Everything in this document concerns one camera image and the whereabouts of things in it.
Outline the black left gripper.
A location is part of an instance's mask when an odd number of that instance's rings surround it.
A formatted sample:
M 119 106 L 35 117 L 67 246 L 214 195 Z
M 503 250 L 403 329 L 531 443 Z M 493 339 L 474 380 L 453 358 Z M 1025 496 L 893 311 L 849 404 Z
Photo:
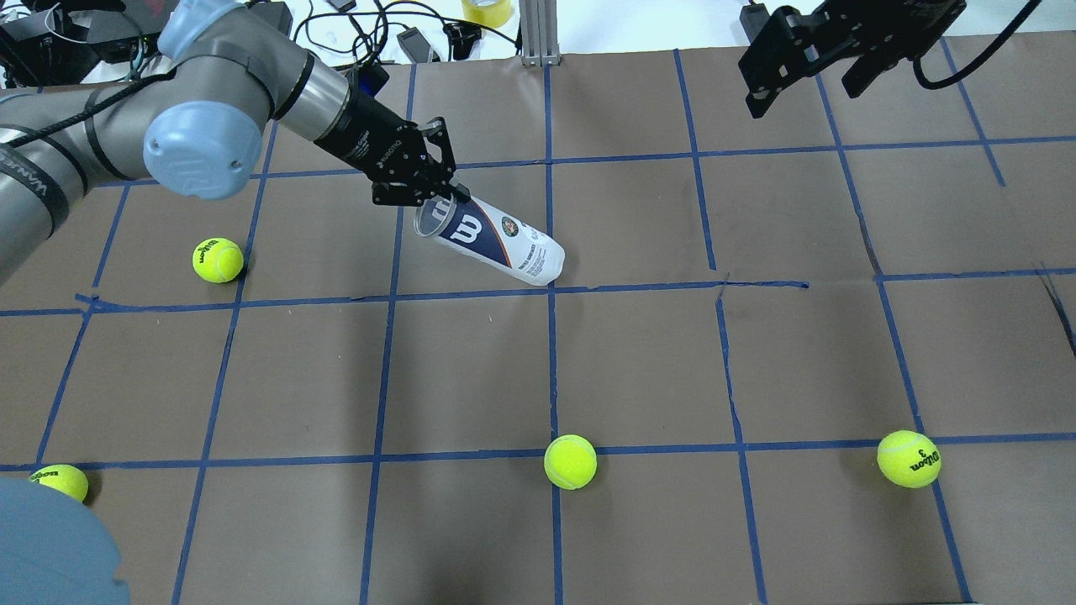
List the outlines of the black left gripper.
M 433 197 L 471 202 L 454 168 L 431 155 L 433 133 L 350 84 L 339 115 L 315 145 L 367 175 L 377 206 L 417 208 Z

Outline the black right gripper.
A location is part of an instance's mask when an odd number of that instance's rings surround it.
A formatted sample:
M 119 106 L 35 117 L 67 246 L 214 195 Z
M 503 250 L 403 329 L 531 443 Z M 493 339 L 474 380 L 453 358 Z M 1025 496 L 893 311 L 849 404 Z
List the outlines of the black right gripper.
M 964 1 L 823 1 L 803 13 L 792 5 L 746 8 L 750 44 L 738 61 L 751 118 L 764 118 L 777 96 L 799 79 L 852 59 L 841 78 L 850 99 L 902 59 L 922 57 L 966 8 Z

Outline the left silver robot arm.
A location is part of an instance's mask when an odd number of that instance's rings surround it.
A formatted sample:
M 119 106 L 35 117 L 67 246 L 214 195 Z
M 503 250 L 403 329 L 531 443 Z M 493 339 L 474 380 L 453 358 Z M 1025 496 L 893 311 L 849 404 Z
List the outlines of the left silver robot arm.
M 266 124 L 345 161 L 373 202 L 468 203 L 445 119 L 404 119 L 237 1 L 182 1 L 159 37 L 171 69 L 123 86 L 3 96 L 1 268 L 18 271 L 107 182 L 220 200 L 246 187 Z

